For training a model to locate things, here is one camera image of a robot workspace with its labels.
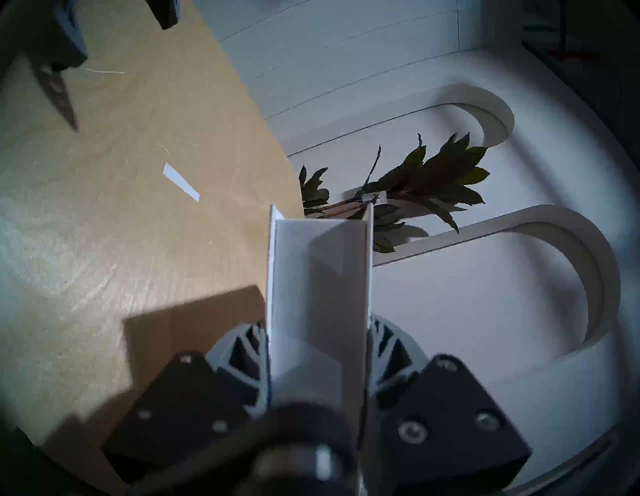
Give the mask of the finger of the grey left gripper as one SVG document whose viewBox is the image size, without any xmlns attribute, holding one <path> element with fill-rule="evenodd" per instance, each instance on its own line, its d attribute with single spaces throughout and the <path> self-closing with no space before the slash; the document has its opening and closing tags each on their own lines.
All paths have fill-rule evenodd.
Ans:
<svg viewBox="0 0 640 496">
<path fill-rule="evenodd" d="M 145 2 L 163 30 L 168 30 L 178 24 L 181 12 L 181 1 L 146 0 Z"/>
<path fill-rule="evenodd" d="M 88 51 L 78 24 L 76 1 L 33 1 L 27 58 L 36 82 L 75 132 L 78 120 L 63 71 L 79 68 Z"/>
</svg>

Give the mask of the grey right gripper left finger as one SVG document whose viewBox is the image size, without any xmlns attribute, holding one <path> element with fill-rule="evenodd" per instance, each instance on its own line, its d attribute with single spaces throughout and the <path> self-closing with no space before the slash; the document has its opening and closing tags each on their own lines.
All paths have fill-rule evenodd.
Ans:
<svg viewBox="0 0 640 496">
<path fill-rule="evenodd" d="M 141 480 L 266 412 L 268 336 L 242 323 L 202 354 L 175 355 L 133 402 L 102 452 L 122 480 Z"/>
</svg>

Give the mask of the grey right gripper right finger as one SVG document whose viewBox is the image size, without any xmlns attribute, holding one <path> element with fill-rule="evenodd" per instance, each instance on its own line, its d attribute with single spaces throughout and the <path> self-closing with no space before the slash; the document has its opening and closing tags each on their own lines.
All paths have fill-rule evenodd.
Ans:
<svg viewBox="0 0 640 496">
<path fill-rule="evenodd" d="M 504 489 L 531 448 L 461 359 L 374 313 L 369 489 Z"/>
</svg>

